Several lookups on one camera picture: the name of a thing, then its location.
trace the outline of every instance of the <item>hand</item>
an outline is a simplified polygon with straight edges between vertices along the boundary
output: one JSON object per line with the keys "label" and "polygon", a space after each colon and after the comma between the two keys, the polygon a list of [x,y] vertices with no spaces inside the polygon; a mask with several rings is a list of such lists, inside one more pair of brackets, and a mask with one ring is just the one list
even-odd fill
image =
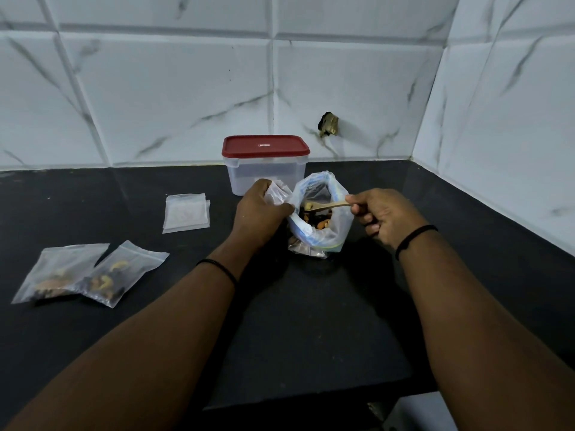
{"label": "hand", "polygon": [[347,195],[346,201],[353,204],[351,212],[366,226],[367,234],[376,234],[394,250],[411,232],[429,224],[413,204],[394,189],[371,189]]}
{"label": "hand", "polygon": [[271,181],[259,179],[237,205],[232,236],[242,240],[254,251],[265,245],[277,231],[284,218],[293,213],[293,206],[267,204],[263,196]]}

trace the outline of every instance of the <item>ziplock bag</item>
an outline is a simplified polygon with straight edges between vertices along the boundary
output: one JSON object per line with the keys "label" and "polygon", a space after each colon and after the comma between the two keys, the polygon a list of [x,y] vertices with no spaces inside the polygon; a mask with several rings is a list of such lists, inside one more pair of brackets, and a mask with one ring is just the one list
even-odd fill
{"label": "ziplock bag", "polygon": [[142,275],[160,266],[168,256],[167,252],[147,251],[126,240],[68,289],[113,309]]}
{"label": "ziplock bag", "polygon": [[162,234],[210,226],[210,202],[205,194],[169,195]]}
{"label": "ziplock bag", "polygon": [[110,244],[45,248],[16,292],[12,304],[72,294],[66,287],[88,275],[108,246]]}
{"label": "ziplock bag", "polygon": [[345,201],[348,192],[335,179],[334,174],[328,171],[313,173],[299,181],[292,193],[288,191],[289,188],[284,183],[275,180],[266,191],[264,199],[275,205],[288,202],[295,207],[294,212],[287,218],[287,221],[291,232],[299,242],[291,244],[289,249],[293,252],[323,258],[327,257],[327,252],[340,252],[354,220],[349,207],[335,207],[332,209],[329,228],[324,228],[323,230],[318,230],[307,224],[298,215],[299,207],[304,200],[320,203]]}

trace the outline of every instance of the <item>person's left hand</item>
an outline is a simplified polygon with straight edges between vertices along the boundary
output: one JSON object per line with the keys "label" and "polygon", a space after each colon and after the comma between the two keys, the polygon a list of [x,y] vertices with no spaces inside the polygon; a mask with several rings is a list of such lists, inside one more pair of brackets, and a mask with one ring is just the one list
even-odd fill
{"label": "person's left hand", "polygon": [[294,211],[291,204],[273,206],[264,201],[263,196],[270,184],[271,181],[266,179],[256,181],[236,209],[232,236],[255,251],[272,238],[284,218]]}

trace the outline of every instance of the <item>person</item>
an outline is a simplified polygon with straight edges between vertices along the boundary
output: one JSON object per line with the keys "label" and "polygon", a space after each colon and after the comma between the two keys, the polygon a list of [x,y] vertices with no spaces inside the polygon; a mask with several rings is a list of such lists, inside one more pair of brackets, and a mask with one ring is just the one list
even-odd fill
{"label": "person", "polygon": [[[259,180],[245,194],[231,234],[209,255],[224,269],[200,263],[74,360],[6,430],[175,426],[234,296],[228,274],[240,278],[293,212],[289,204],[265,203],[269,184]],[[392,189],[346,199],[368,235],[393,249],[428,224]],[[432,372],[459,429],[575,429],[575,372],[491,296],[437,231],[415,237],[399,261]]]}

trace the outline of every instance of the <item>left arm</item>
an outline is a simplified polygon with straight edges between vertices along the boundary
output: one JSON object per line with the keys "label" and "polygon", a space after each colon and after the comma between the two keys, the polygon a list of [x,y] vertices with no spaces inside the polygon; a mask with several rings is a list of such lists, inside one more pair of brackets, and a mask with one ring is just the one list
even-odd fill
{"label": "left arm", "polygon": [[[209,258],[236,278],[293,211],[269,206],[259,180],[240,201],[234,229]],[[204,368],[234,285],[202,263],[164,295],[107,333],[57,375],[6,431],[170,429]]]}

